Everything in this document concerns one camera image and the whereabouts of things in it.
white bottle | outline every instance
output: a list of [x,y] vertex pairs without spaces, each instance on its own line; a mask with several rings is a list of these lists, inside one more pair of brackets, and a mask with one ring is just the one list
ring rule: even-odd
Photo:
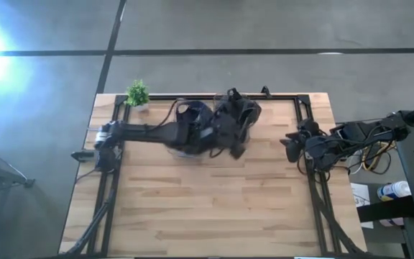
[[392,201],[393,199],[411,195],[407,181],[387,184],[378,189],[378,198],[382,201]]

wooden tabletop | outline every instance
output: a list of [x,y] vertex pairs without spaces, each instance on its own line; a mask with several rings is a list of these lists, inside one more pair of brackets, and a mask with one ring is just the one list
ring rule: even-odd
[[[309,96],[314,118],[328,131],[334,127],[328,94]],[[114,97],[97,96],[90,127],[111,119]],[[149,112],[131,112],[129,123],[157,124],[171,103],[151,101]],[[259,105],[261,116],[238,160],[228,152],[214,159],[181,158],[161,144],[126,142],[109,256],[320,255],[307,177],[287,161],[279,143],[296,129],[294,104]],[[92,148],[94,138],[89,132],[85,148]],[[93,166],[81,164],[78,175]],[[72,247],[90,223],[98,182],[96,173],[75,185],[60,251]],[[365,250],[346,171],[331,171],[328,186],[335,217]]]

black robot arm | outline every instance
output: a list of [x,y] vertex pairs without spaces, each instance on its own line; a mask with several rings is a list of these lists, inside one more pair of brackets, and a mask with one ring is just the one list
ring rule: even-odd
[[317,171],[330,170],[340,159],[376,142],[404,140],[414,126],[414,110],[399,111],[372,123],[348,122],[330,129],[330,135],[320,131],[317,122],[305,119],[298,125],[298,132],[287,134],[281,140],[290,162],[296,162],[301,152],[313,161]]
[[[179,110],[181,106],[185,106],[183,112]],[[214,111],[201,101],[178,103],[176,122],[163,124],[164,120],[157,126],[109,122],[98,131],[94,147],[101,152],[114,148],[120,141],[157,142],[189,155],[213,148],[229,149],[230,155],[239,159],[245,151],[248,129],[260,113],[255,101],[233,88],[218,101]]]

concrete floor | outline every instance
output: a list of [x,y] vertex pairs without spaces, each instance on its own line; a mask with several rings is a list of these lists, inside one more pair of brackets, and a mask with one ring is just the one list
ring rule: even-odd
[[[106,50],[119,0],[0,0],[0,50]],[[116,49],[414,47],[414,0],[128,0]],[[0,213],[0,258],[58,251],[104,57],[0,58],[0,156],[27,176]],[[414,107],[414,54],[115,57],[105,93],[329,92],[336,120]],[[396,167],[378,179],[400,179]]]

white paper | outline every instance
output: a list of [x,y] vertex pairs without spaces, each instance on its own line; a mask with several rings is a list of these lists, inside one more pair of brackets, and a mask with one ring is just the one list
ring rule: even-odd
[[[351,183],[352,194],[356,202],[356,207],[370,205],[370,195],[368,194],[368,186],[364,184]],[[373,222],[360,223],[362,227],[373,228]]]

